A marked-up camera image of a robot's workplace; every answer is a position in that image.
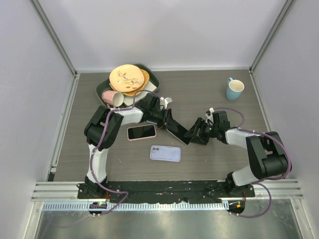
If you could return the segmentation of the white-edged phone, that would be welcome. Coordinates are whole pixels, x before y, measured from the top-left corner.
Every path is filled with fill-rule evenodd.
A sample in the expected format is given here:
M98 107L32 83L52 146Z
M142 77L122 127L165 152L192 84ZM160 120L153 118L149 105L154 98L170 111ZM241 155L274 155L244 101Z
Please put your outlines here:
M177 138L179 141L184 143L185 145L189 145L191 138L190 137L185 137L184 135L188 132L186 128L183 126L177 128L177 132L173 132L169 129L167 131L172 134L175 138Z

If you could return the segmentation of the lavender phone case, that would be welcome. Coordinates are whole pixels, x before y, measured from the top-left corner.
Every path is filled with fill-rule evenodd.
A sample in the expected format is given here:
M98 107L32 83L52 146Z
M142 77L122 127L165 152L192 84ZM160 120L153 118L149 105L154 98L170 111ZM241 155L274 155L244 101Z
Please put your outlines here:
M179 147L153 145L150 149L150 159L157 161L180 162L181 149Z

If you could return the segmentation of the teal-edged phone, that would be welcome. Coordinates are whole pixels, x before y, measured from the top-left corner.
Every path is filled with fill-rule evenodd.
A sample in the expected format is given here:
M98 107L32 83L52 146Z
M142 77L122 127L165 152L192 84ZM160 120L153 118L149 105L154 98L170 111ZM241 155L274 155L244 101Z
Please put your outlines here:
M156 137L156 129L153 124L130 127L127 129L128 140L139 140Z

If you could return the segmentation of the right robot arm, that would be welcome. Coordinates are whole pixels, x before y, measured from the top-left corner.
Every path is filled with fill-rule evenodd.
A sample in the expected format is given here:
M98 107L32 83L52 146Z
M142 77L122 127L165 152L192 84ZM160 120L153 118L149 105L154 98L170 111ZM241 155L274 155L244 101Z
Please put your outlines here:
M198 118L184 137L202 145L215 138L247 150L249 165L229 173L225 179L225 191L232 197L238 196L251 183L285 178L292 169L291 159L277 132L232 127L226 111L211 108L206 112L206 119Z

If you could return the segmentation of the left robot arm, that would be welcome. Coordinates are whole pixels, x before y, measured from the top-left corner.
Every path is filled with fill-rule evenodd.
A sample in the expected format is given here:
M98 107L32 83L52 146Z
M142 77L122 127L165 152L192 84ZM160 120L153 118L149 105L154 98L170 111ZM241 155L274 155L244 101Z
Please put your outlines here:
M159 129L165 129L184 144L190 143L186 137L188 130L175 121L171 109L164 106L163 100L152 92L134 102L128 108L110 109L100 106L84 129L90 148L89 170L79 192L96 199L106 193L106 161L109 148L115 142L121 126L149 121Z

